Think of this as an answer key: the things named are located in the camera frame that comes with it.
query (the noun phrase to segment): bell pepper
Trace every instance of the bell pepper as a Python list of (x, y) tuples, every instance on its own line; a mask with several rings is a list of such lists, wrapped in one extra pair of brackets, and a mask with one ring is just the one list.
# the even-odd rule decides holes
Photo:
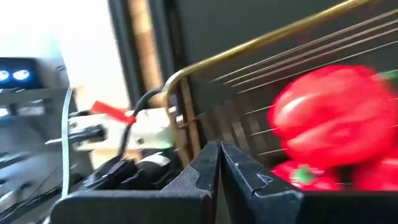
[(331, 171), (311, 169), (295, 161), (275, 166), (272, 173), (302, 190), (342, 190), (337, 175)]
[(356, 190), (398, 190), (398, 149), (357, 166), (353, 172)]
[(287, 86), (268, 120), (293, 160), (319, 168), (352, 164), (392, 148), (393, 98), (370, 68), (333, 65)]

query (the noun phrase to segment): red clip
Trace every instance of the red clip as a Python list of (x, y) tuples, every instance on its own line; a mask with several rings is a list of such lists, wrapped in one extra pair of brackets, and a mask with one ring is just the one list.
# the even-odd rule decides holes
[(114, 108), (113, 106), (107, 105), (106, 103), (96, 101), (91, 107), (92, 113), (104, 113), (120, 122), (126, 124), (134, 124), (136, 122), (135, 116), (126, 116), (124, 111)]

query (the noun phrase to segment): electrical cable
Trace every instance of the electrical cable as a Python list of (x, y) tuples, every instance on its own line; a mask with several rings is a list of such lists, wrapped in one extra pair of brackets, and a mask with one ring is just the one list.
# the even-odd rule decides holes
[[(150, 90), (147, 93), (145, 93), (144, 96), (142, 96), (139, 99), (139, 101), (137, 102), (137, 104), (134, 107), (134, 111), (132, 112), (131, 116), (135, 118), (140, 111), (145, 109), (145, 107), (148, 104), (148, 101), (153, 96), (155, 96), (156, 94), (161, 93), (161, 92), (162, 92), (162, 88), (156, 88), (156, 89)], [(132, 125), (133, 125), (132, 123), (131, 124), (127, 124), (127, 126), (124, 128), (122, 139), (121, 139), (121, 143), (120, 143), (119, 150), (118, 150), (118, 156), (120, 158), (122, 158), (124, 156), (124, 153), (126, 152), (127, 142), (128, 142), (128, 139), (129, 139), (130, 130), (131, 130)]]
[(73, 90), (71, 86), (65, 94), (65, 100), (63, 101), (62, 117), (61, 117), (61, 142), (62, 142), (62, 192), (61, 198), (65, 198), (69, 194), (70, 185), (70, 149), (69, 149), (69, 123), (68, 114), (70, 100), (72, 98)]

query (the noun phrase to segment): blue light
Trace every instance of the blue light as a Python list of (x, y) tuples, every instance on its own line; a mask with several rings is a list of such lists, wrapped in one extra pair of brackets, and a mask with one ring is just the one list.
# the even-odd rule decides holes
[(5, 71), (5, 70), (1, 70), (0, 71), (0, 81), (4, 81), (7, 80), (10, 77), (10, 73)]
[(30, 73), (27, 70), (19, 70), (18, 72), (14, 72), (12, 76), (16, 80), (25, 80), (29, 77)]

